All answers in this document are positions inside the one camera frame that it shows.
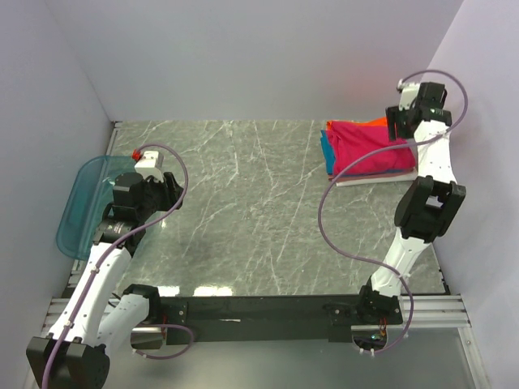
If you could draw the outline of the pink t-shirt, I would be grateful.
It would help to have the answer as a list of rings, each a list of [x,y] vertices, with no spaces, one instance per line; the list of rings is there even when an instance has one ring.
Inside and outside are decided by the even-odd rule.
[[[391,141],[387,126],[359,126],[348,122],[334,122],[329,133],[333,137],[332,144],[336,154],[335,175],[370,152],[405,142],[402,139]],[[404,147],[366,158],[347,170],[345,174],[382,173],[413,169],[415,166],[413,152]]]

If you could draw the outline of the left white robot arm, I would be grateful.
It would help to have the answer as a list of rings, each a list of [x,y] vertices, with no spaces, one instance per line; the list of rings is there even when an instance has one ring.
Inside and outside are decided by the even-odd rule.
[[[123,173],[114,183],[92,239],[87,266],[63,312],[26,356],[40,388],[101,388],[110,355],[135,327],[162,327],[159,290],[133,284],[109,312],[106,306],[146,230],[182,206],[186,191],[171,172]]]

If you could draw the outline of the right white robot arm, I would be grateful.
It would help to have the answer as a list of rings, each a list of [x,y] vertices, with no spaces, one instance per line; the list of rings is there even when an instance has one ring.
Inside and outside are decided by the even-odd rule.
[[[386,110],[392,141],[413,140],[417,177],[397,205],[396,235],[383,266],[362,286],[356,314],[362,323],[401,323],[402,284],[420,254],[447,232],[461,207],[466,188],[457,183],[450,158],[452,115],[441,83],[400,83],[397,106]]]

